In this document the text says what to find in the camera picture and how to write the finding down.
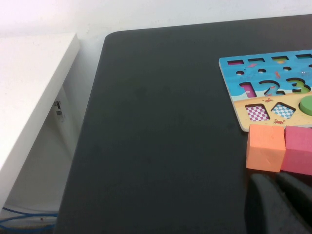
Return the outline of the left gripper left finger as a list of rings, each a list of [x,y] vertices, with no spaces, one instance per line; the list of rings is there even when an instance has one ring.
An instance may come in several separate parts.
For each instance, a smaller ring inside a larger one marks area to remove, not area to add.
[[[310,234],[307,224],[295,210],[275,179],[265,174],[250,177],[244,209],[249,234]]]

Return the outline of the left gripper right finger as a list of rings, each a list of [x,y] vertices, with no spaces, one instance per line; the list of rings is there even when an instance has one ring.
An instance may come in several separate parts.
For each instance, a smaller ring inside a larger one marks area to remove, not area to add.
[[[278,173],[276,183],[307,224],[312,225],[312,188],[288,173]]]

